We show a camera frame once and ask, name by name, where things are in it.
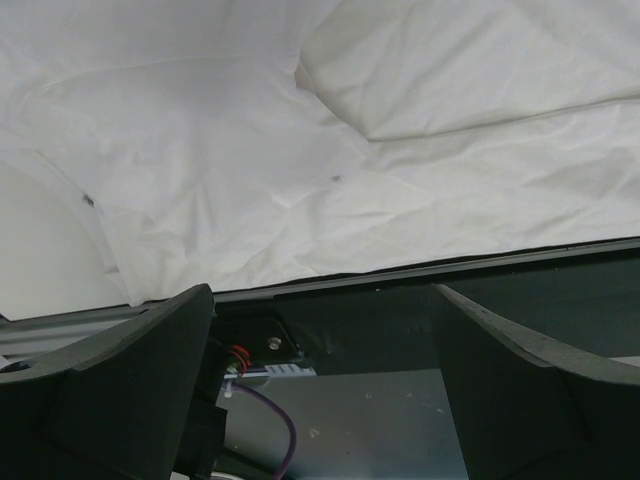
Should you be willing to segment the white t shirt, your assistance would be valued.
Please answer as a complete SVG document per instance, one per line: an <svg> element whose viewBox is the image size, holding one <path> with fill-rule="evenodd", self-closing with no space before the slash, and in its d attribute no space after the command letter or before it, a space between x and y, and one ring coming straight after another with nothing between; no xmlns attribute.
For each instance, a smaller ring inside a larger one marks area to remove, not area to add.
<svg viewBox="0 0 640 480"><path fill-rule="evenodd" d="M5 1L11 320L639 232L635 1Z"/></svg>

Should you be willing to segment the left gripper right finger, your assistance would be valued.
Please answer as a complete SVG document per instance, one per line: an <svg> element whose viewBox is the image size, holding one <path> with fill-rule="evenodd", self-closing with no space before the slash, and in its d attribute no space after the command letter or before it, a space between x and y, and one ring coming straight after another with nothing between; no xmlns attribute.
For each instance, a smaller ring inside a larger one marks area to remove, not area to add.
<svg viewBox="0 0 640 480"><path fill-rule="evenodd" d="M639 369L432 289L431 329L471 479L636 479Z"/></svg>

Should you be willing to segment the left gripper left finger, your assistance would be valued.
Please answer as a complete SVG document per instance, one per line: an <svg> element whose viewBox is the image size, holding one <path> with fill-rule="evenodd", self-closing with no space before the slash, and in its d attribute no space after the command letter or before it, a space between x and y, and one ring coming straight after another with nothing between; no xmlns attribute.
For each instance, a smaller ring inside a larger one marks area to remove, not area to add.
<svg viewBox="0 0 640 480"><path fill-rule="evenodd" d="M212 320L198 285L1 371L4 479L167 479Z"/></svg>

